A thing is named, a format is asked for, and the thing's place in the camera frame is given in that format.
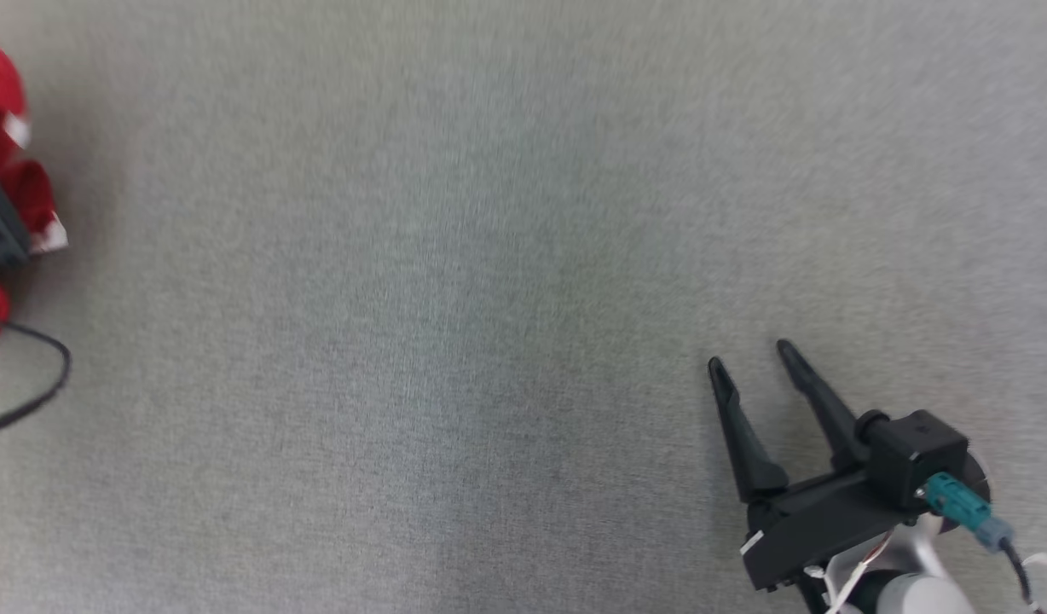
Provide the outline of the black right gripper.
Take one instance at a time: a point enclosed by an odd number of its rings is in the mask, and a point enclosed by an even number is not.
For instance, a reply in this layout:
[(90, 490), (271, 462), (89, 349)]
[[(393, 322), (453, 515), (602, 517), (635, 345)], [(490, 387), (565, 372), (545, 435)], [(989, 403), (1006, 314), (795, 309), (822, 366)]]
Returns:
[(743, 412), (741, 397), (718, 356), (709, 359), (709, 380), (722, 427), (739, 500), (747, 504), (749, 533), (741, 557), (752, 586), (773, 591), (796, 584), (802, 592), (836, 592), (840, 582), (817, 579), (807, 567), (826, 568), (837, 555), (878, 538), (917, 516), (917, 498), (903, 504), (871, 485), (868, 460), (855, 435), (856, 416), (816, 372), (790, 339), (777, 353), (793, 386), (814, 411), (836, 472), (789, 485), (788, 474), (768, 457)]

